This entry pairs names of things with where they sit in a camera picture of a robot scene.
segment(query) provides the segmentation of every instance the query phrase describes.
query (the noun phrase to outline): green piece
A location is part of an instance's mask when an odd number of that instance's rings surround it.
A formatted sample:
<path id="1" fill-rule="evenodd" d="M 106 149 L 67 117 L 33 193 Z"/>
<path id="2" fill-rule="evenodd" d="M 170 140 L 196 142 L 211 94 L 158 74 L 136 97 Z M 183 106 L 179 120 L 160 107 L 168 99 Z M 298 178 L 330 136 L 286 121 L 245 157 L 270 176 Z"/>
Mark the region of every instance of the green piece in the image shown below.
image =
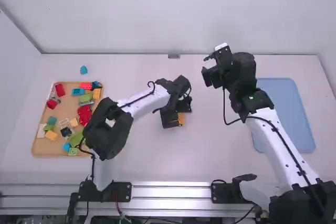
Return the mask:
<path id="1" fill-rule="evenodd" d="M 69 143 L 71 144 L 72 147 L 75 147 L 76 145 L 79 145 L 80 141 L 83 138 L 83 133 L 81 132 L 77 132 L 74 135 L 71 135 L 68 138 Z"/>
<path id="2" fill-rule="evenodd" d="M 52 124 L 47 124 L 46 126 L 44 126 L 43 130 L 44 131 L 54 131 L 55 125 Z"/>
<path id="3" fill-rule="evenodd" d="M 79 102 L 89 102 L 93 99 L 93 93 L 82 94 L 79 97 Z"/>
<path id="4" fill-rule="evenodd" d="M 78 149 L 77 148 L 70 148 L 68 152 L 68 156 L 78 156 Z"/>
<path id="5" fill-rule="evenodd" d="M 47 124 L 55 125 L 56 122 L 57 122 L 57 118 L 54 117 L 54 116 L 50 116 L 50 117 L 48 118 Z"/>

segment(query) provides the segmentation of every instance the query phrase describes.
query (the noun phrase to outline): wire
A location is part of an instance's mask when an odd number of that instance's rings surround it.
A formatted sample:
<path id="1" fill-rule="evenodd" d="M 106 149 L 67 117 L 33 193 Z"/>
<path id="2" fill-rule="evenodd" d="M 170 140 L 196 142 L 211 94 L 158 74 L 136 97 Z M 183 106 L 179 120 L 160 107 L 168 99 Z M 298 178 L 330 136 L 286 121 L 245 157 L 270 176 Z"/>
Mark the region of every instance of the wire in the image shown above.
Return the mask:
<path id="1" fill-rule="evenodd" d="M 237 223 L 241 222 L 242 220 L 244 220 L 252 212 L 252 210 L 255 207 L 256 207 L 256 205 L 252 206 L 251 209 L 243 217 L 241 217 L 239 220 L 236 220 L 235 222 L 232 222 L 231 224 L 237 224 Z"/>

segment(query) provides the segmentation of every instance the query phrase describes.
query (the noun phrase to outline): red piece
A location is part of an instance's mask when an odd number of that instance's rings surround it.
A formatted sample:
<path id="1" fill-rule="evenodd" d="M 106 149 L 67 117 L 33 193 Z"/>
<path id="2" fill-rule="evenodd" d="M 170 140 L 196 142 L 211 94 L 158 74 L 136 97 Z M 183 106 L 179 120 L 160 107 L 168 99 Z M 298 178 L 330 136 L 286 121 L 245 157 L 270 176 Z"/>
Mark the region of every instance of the red piece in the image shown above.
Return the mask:
<path id="1" fill-rule="evenodd" d="M 65 95 L 63 85 L 61 83 L 55 85 L 56 94 L 58 97 Z"/>
<path id="2" fill-rule="evenodd" d="M 79 115 L 79 123 L 83 126 L 87 125 L 92 117 L 92 109 L 90 105 L 84 105 L 77 109 Z"/>
<path id="3" fill-rule="evenodd" d="M 52 99 L 47 101 L 48 108 L 50 108 L 52 110 L 57 106 L 57 104 L 58 104 L 58 102 L 55 101 L 55 100 L 52 100 Z"/>
<path id="4" fill-rule="evenodd" d="M 92 83 L 91 82 L 82 82 L 79 85 L 79 88 L 86 89 L 86 90 L 91 90 L 92 89 Z"/>

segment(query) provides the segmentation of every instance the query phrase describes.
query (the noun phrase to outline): white wall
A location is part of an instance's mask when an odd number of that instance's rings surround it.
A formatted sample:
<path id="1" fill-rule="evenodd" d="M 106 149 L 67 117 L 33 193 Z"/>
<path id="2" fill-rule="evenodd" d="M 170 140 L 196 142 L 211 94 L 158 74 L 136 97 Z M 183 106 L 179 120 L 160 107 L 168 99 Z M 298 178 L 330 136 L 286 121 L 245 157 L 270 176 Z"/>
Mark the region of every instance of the white wall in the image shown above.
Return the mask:
<path id="1" fill-rule="evenodd" d="M 45 52 L 319 53 L 336 92 L 335 0 L 0 0 Z"/>
<path id="2" fill-rule="evenodd" d="M 39 51 L 0 10 L 0 157 L 25 102 L 40 58 Z"/>

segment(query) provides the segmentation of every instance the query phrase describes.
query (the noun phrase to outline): blue mat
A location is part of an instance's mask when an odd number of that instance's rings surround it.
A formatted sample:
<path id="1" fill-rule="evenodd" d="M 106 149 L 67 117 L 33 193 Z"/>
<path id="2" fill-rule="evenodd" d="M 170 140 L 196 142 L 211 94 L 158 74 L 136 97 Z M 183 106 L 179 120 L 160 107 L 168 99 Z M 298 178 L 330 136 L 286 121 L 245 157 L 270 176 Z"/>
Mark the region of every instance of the blue mat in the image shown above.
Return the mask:
<path id="1" fill-rule="evenodd" d="M 312 153 L 315 141 L 295 82 L 290 78 L 258 78 L 257 87 L 264 90 L 275 105 L 283 128 L 300 153 Z M 254 137 L 254 148 L 264 153 L 261 140 Z"/>

